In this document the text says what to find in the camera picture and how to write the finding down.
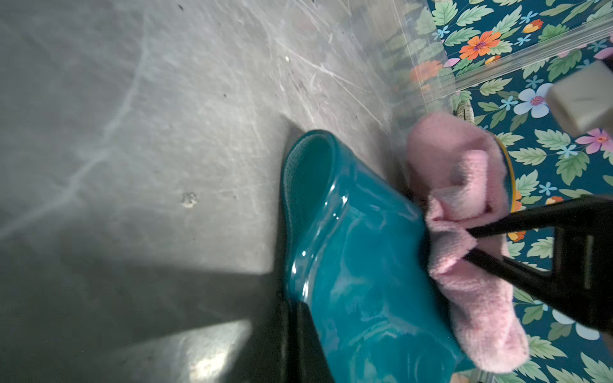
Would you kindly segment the pink cloth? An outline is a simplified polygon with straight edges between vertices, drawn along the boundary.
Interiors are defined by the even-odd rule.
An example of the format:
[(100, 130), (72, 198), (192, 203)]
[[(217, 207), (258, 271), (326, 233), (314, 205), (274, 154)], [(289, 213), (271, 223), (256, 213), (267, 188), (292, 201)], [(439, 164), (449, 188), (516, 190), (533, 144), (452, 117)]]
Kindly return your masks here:
[(508, 256), (503, 235), (476, 239), (469, 229), (510, 212), (507, 167), (494, 136), (447, 113), (411, 130), (410, 190), (425, 205), (429, 276), (449, 301), (453, 333), (480, 370), (510, 373), (528, 360), (528, 339), (514, 310), (513, 287), (465, 260), (472, 250)]

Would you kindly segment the green rubber boot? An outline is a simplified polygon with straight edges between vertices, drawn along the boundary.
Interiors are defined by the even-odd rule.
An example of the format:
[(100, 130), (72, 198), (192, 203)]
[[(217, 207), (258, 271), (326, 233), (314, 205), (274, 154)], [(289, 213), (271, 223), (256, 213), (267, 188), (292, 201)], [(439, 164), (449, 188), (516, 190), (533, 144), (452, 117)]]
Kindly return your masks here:
[(335, 382), (448, 382), (476, 367), (429, 276), (425, 212), (331, 132), (287, 154), (285, 295), (306, 303)]

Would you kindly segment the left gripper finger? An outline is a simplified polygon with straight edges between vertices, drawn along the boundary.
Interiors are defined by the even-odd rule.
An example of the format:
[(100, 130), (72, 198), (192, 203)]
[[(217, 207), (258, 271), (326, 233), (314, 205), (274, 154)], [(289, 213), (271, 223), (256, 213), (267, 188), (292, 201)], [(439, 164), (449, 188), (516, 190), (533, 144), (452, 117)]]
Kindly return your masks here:
[(564, 282), (552, 273), (538, 271), (509, 257), (497, 259), (473, 249), (465, 260), (547, 303), (553, 309), (603, 333), (612, 332), (612, 305), (593, 291)]
[(612, 195), (586, 195), (578, 199), (514, 212), (484, 226), (470, 228), (475, 238), (516, 231), (555, 228), (594, 234), (612, 228)]
[(309, 306), (278, 292), (279, 382), (334, 382)]

